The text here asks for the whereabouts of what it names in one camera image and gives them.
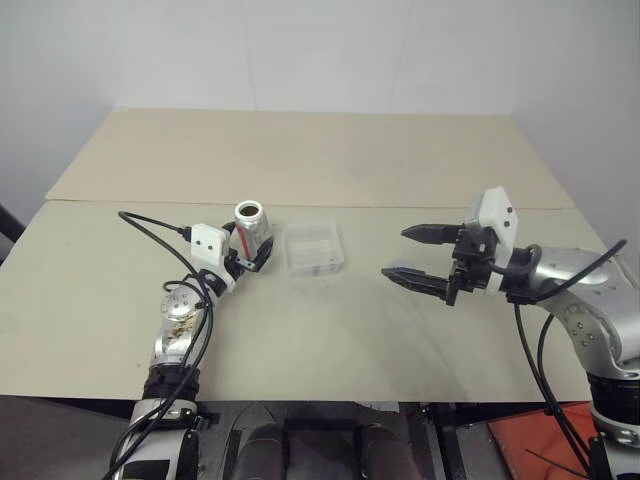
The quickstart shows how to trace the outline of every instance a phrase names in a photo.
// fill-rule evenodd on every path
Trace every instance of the transparent plastic box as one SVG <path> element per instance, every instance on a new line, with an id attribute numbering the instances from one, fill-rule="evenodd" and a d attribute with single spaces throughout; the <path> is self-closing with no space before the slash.
<path id="1" fill-rule="evenodd" d="M 336 273 L 344 263 L 333 222 L 291 223 L 284 229 L 287 271 L 292 276 Z"/>

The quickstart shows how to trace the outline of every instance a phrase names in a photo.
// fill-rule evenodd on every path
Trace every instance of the gray wall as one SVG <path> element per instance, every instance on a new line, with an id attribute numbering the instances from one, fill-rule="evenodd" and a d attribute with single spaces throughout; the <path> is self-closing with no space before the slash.
<path id="1" fill-rule="evenodd" d="M 632 240 L 637 269 L 639 10 L 637 0 L 4 0 L 0 202 L 28 222 L 115 105 L 514 114 L 603 240 Z"/>

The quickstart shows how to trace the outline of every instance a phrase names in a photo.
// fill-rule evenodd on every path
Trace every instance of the dark floor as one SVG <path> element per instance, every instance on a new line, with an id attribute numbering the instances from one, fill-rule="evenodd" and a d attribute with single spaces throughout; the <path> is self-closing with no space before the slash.
<path id="1" fill-rule="evenodd" d="M 360 425 L 380 423 L 408 441 L 404 417 L 351 402 L 265 402 L 279 423 L 285 418 L 351 419 Z M 242 441 L 257 426 L 271 421 L 266 409 L 251 402 L 210 402 L 202 410 L 217 412 L 220 420 L 201 433 L 202 479 L 222 478 L 221 460 L 227 435 L 243 432 Z M 0 397 L 0 478 L 96 479 L 104 474 L 122 419 L 90 413 L 44 400 Z M 507 479 L 495 445 L 484 425 L 458 431 L 469 479 Z M 430 428 L 431 461 L 435 478 L 444 478 L 435 431 Z M 290 434 L 288 480 L 354 479 L 352 434 L 347 431 L 296 430 Z"/>

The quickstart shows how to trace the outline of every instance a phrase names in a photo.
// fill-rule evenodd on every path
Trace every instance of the table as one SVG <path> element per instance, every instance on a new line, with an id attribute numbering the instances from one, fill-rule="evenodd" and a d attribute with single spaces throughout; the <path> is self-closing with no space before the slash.
<path id="1" fill-rule="evenodd" d="M 127 118 L 132 112 L 135 122 Z M 491 153 L 492 158 L 497 158 L 495 161 L 501 167 L 495 176 L 500 181 L 495 183 L 503 184 L 516 207 L 520 207 L 518 244 L 535 241 L 602 249 L 600 240 L 510 119 L 390 116 L 384 120 L 384 117 L 344 115 L 348 118 L 342 119 L 343 124 L 372 122 L 376 128 L 371 129 L 379 137 L 384 136 L 381 125 L 386 121 L 415 120 L 419 126 L 414 126 L 414 131 L 422 128 L 431 132 L 434 128 L 440 132 L 460 132 L 460 135 L 455 132 L 426 135 L 425 145 L 429 144 L 442 156 L 433 157 L 428 168 L 417 168 L 418 173 L 423 175 L 437 169 L 447 173 L 443 173 L 440 182 L 427 175 L 422 197 L 416 196 L 415 188 L 401 189 L 400 193 L 383 188 L 385 182 L 393 184 L 404 178 L 393 165 L 386 170 L 376 165 L 373 168 L 376 173 L 371 173 L 374 177 L 369 179 L 347 178 L 345 172 L 353 163 L 364 161 L 363 152 L 369 152 L 376 162 L 382 161 L 376 149 L 367 147 L 368 136 L 360 136 L 358 142 L 351 144 L 351 154 L 360 155 L 357 161 L 349 163 L 355 157 L 345 156 L 346 165 L 335 162 L 331 166 L 334 173 L 340 174 L 335 189 L 311 189 L 309 197 L 303 195 L 304 188 L 289 191 L 288 187 L 296 184 L 296 175 L 304 173 L 293 168 L 297 157 L 291 147 L 290 156 L 279 156 L 281 170 L 289 172 L 286 182 L 280 174 L 271 175 L 268 165 L 255 161 L 254 171 L 263 175 L 262 180 L 272 182 L 272 188 L 261 189 L 258 177 L 244 177 L 244 182 L 234 184 L 240 193 L 234 194 L 230 188 L 218 190 L 224 184 L 219 180 L 224 175 L 218 177 L 214 171 L 229 174 L 232 168 L 221 166 L 220 157 L 216 157 L 216 150 L 207 139 L 203 140 L 206 148 L 203 146 L 198 156 L 195 145 L 200 140 L 194 140 L 186 132 L 192 131 L 189 126 L 210 125 L 208 122 L 211 125 L 218 122 L 220 126 L 219 119 L 226 116 L 233 119 L 253 115 L 264 114 L 129 110 L 116 112 L 107 119 L 52 189 L 50 200 L 0 270 L 1 393 L 139 398 L 159 328 L 163 296 L 160 284 L 180 278 L 185 272 L 175 259 L 122 222 L 117 211 L 126 209 L 176 224 L 221 225 L 232 218 L 230 204 L 254 197 L 248 193 L 249 186 L 254 186 L 259 192 L 254 198 L 265 203 L 274 224 L 276 247 L 263 271 L 245 275 L 236 291 L 223 298 L 216 309 L 214 336 L 202 368 L 199 399 L 540 400 L 521 351 L 511 307 L 503 296 L 461 294 L 456 307 L 451 308 L 436 298 L 401 289 L 379 273 L 381 267 L 397 259 L 411 261 L 434 274 L 448 272 L 450 246 L 421 245 L 401 237 L 399 232 L 417 223 L 459 222 L 465 213 L 460 207 L 469 201 L 463 198 L 467 190 L 475 187 L 474 193 L 479 193 L 487 186 L 483 184 L 488 181 L 482 180 L 484 177 L 464 173 L 461 166 L 466 168 L 464 162 L 469 161 L 464 155 L 454 158 L 467 158 L 464 162 L 447 160 L 452 152 L 466 148 L 453 143 L 464 143 L 463 134 L 470 132 L 472 137 L 475 135 L 475 156 L 486 159 Z M 275 125 L 276 117 L 281 115 L 285 114 L 268 114 L 265 122 Z M 324 122 L 323 135 L 327 136 L 342 131 L 332 126 L 340 115 L 328 115 L 322 121 L 318 120 L 322 115 L 289 115 L 291 118 L 281 117 L 286 120 L 282 121 L 282 131 L 305 122 L 312 126 Z M 177 126 L 184 123 L 188 126 L 176 133 Z M 238 120 L 233 129 L 242 124 Z M 188 141 L 155 137 L 158 132 L 169 131 Z M 307 130 L 300 128 L 296 138 L 303 131 Z M 235 135 L 239 138 L 240 133 L 236 131 Z M 196 152 L 194 156 L 186 156 L 176 168 L 186 165 L 188 170 L 197 162 L 204 162 L 205 151 L 213 151 L 211 164 L 200 166 L 211 175 L 187 175 L 186 180 L 180 175 L 171 178 L 168 166 L 175 151 L 157 147 L 153 138 L 161 145 L 178 142 L 187 151 Z M 289 137 L 277 138 L 284 142 Z M 420 143 L 420 138 L 414 137 L 412 141 Z M 384 143 L 378 137 L 371 141 L 377 146 Z M 302 141 L 294 144 L 301 148 Z M 507 168 L 511 147 L 505 145 L 515 144 L 526 155 L 511 160 L 512 170 Z M 236 160 L 246 164 L 250 156 L 242 145 L 238 143 L 237 151 L 241 153 Z M 338 148 L 335 143 L 332 145 L 331 148 Z M 414 145 L 407 151 L 415 153 L 421 148 Z M 117 152 L 122 155 L 110 156 Z M 136 161 L 131 152 L 137 152 L 141 160 Z M 112 164 L 107 158 L 113 158 Z M 415 161 L 409 154 L 398 158 L 405 165 Z M 154 162 L 161 165 L 157 175 L 152 168 Z M 481 176 L 481 167 L 469 164 L 468 170 Z M 126 174 L 118 177 L 116 173 L 122 168 L 121 172 Z M 528 172 L 526 182 L 521 178 L 523 168 Z M 386 179 L 381 178 L 384 172 L 388 172 Z M 149 179 L 139 183 L 144 175 Z M 191 181 L 202 188 L 192 190 Z M 420 183 L 415 178 L 408 181 L 414 187 Z M 205 189 L 207 182 L 216 188 Z M 350 182 L 354 188 L 345 191 L 343 187 Z M 457 190 L 456 182 L 462 185 L 461 190 Z M 540 185 L 547 186 L 544 194 Z M 112 197 L 121 197 L 121 201 Z M 338 206 L 347 202 L 354 206 Z M 443 202 L 455 208 L 446 207 Z M 309 219 L 333 219 L 337 223 L 346 256 L 339 274 L 314 278 L 286 275 L 279 241 L 282 227 L 288 222 Z M 186 243 L 177 235 L 173 240 L 187 252 Z M 528 307 L 524 315 L 527 332 L 534 341 L 544 312 Z M 552 327 L 545 352 L 548 364 L 554 366 L 548 368 L 548 375 L 558 399 L 588 399 L 584 372 L 561 327 Z"/>

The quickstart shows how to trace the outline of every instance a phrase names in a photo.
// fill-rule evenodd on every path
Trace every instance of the wooden board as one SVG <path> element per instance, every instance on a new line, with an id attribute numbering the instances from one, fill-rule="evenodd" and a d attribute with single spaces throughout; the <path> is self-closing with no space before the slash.
<path id="1" fill-rule="evenodd" d="M 174 224 L 220 225 L 227 206 L 47 203 L 0 269 L 0 393 L 128 398 L 141 395 L 160 325 L 165 280 L 182 266 L 116 212 Z M 504 296 L 461 293 L 455 308 L 392 284 L 398 259 L 436 275 L 450 246 L 399 235 L 417 223 L 458 222 L 461 209 L 267 207 L 276 247 L 216 310 L 200 376 L 201 400 L 540 401 Z M 575 210 L 519 212 L 519 245 L 600 250 Z M 279 235 L 308 219 L 337 223 L 346 263 L 336 275 L 287 276 Z M 187 252 L 176 234 L 163 236 Z M 524 310 L 531 342 L 545 318 Z M 569 339 L 554 326 L 545 349 L 560 400 L 589 398 Z"/>
<path id="2" fill-rule="evenodd" d="M 47 198 L 465 208 L 496 185 L 518 208 L 573 207 L 507 116 L 125 109 Z"/>

